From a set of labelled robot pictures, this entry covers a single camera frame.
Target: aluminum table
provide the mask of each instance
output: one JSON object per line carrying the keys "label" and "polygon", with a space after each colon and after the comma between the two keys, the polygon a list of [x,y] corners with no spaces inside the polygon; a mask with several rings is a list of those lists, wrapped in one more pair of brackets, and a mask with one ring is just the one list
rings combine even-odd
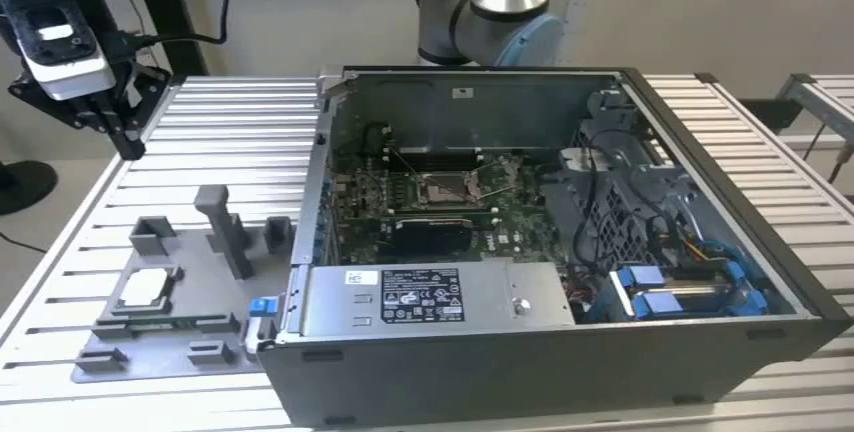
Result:
{"label": "aluminum table", "polygon": [[[854,313],[854,208],[720,84],[693,75],[648,79]],[[265,374],[81,385],[71,371],[130,257],[139,216],[202,227],[197,186],[225,182],[230,209],[246,223],[269,215],[297,219],[315,83],[201,77],[173,88],[146,131],[147,156],[114,159],[0,319],[0,430],[294,430]],[[852,424],[854,330],[809,360],[766,367],[717,404],[390,430],[792,431],[852,430]]]}

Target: power supply label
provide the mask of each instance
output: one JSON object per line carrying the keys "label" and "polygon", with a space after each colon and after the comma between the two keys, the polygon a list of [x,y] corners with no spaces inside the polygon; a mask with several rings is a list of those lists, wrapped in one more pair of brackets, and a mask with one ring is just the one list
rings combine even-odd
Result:
{"label": "power supply label", "polygon": [[383,270],[383,322],[462,322],[459,269]]}

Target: motherboard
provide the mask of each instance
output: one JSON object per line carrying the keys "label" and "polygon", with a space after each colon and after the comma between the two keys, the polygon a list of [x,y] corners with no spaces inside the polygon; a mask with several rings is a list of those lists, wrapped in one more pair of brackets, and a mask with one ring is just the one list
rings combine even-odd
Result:
{"label": "motherboard", "polygon": [[520,151],[393,147],[335,174],[342,264],[566,261],[538,174]]}

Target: black stand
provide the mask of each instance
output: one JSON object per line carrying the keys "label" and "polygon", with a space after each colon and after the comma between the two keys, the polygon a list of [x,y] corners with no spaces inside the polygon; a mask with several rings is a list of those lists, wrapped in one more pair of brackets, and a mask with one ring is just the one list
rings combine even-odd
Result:
{"label": "black stand", "polygon": [[3,165],[0,162],[0,215],[8,215],[38,203],[56,186],[56,171],[35,161]]}

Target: yellow wire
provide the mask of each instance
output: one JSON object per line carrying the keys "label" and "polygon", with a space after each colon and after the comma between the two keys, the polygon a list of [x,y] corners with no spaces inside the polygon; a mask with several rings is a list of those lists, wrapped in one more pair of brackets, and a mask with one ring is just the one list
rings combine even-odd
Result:
{"label": "yellow wire", "polygon": [[688,240],[682,239],[682,242],[685,242],[685,245],[689,247],[689,249],[692,249],[692,252],[694,252],[697,254],[697,256],[704,259],[704,260],[709,260],[709,257],[706,257],[706,254],[704,254],[700,249],[697,247],[694,247],[694,244],[692,244]]}

